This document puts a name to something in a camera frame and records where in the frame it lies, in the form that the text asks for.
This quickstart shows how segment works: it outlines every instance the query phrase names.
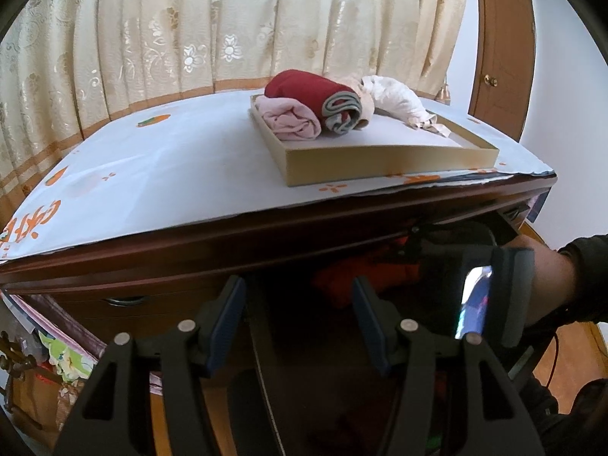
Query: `wooden door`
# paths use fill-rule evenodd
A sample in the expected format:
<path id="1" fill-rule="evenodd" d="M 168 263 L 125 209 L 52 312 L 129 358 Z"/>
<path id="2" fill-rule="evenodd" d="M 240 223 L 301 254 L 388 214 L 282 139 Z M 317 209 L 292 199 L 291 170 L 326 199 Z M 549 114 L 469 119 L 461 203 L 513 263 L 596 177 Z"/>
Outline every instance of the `wooden door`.
<path id="1" fill-rule="evenodd" d="M 519 141 L 533 72 L 532 0 L 479 0 L 477 71 L 469 113 Z"/>

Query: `curtain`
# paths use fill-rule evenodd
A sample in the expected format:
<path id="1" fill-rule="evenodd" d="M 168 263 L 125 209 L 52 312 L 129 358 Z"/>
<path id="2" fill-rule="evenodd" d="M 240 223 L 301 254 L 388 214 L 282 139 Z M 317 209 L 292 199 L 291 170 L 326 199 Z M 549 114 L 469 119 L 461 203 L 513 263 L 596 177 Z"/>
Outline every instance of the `curtain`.
<path id="1" fill-rule="evenodd" d="M 465 2 L 30 0 L 0 47 L 0 224 L 79 142 L 150 106 L 287 68 L 392 76 L 434 98 Z"/>

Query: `red and gray rolled fabric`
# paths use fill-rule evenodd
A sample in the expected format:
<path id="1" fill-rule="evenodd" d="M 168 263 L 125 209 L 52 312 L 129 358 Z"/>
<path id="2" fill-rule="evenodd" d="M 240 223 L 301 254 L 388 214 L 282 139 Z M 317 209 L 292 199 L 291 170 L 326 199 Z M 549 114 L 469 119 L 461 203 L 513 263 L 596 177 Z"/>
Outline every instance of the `red and gray rolled fabric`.
<path id="1" fill-rule="evenodd" d="M 266 86 L 267 98 L 292 98 L 308 106 L 321 125 L 338 135 L 355 128 L 361 100 L 350 87 L 302 70 L 285 70 Z"/>

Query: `phone screen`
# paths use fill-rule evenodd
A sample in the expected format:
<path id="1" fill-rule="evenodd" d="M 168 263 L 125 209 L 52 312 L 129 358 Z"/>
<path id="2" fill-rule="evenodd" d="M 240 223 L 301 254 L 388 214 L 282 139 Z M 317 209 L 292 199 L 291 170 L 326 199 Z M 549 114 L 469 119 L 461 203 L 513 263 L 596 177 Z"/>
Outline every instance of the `phone screen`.
<path id="1" fill-rule="evenodd" d="M 456 339 L 461 339 L 468 332 L 483 332 L 491 279 L 492 266 L 473 268 L 464 279 L 460 315 L 454 336 Z"/>

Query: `cable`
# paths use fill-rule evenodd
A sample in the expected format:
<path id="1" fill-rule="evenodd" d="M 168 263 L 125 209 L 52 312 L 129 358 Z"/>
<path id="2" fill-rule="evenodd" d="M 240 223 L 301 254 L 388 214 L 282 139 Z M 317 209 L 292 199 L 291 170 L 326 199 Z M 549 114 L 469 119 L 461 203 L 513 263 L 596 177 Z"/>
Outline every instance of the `cable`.
<path id="1" fill-rule="evenodd" d="M 553 380 L 553 374 L 555 373 L 555 367 L 557 365 L 557 355 L 559 355 L 559 338 L 557 337 L 557 332 L 553 333 L 553 337 L 555 338 L 555 358 L 553 359 L 553 367 L 549 374 L 549 380 L 546 382 L 546 388 L 549 387 L 549 384 L 551 384 L 551 381 Z"/>

